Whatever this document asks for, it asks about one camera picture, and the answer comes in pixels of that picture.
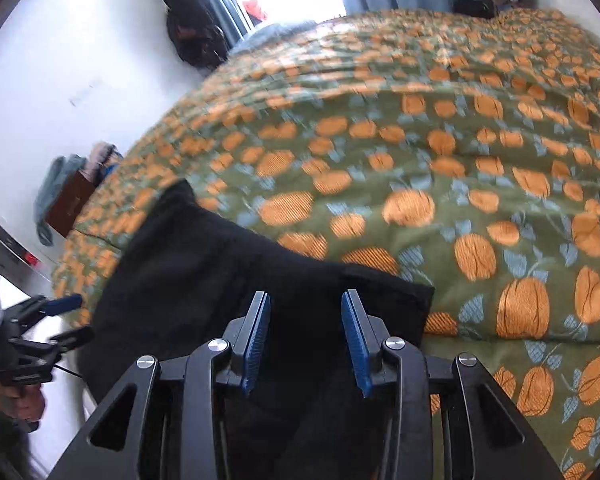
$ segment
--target orange pumpkin pattern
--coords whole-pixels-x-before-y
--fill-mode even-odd
[[[229,60],[83,208],[53,273],[83,294],[74,324],[180,179],[289,250],[433,284],[434,350],[506,339],[484,363],[564,474],[594,469],[600,429],[575,430],[600,417],[600,48],[560,13],[346,16]]]

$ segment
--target black towel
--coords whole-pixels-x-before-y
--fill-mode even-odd
[[[348,288],[392,335],[419,345],[432,288],[286,250],[201,208],[182,181],[158,200],[107,283],[80,371],[100,401],[138,356],[191,353],[264,290],[272,310],[258,382],[249,399],[226,404],[232,476],[369,480],[384,420],[355,385],[340,321]]]

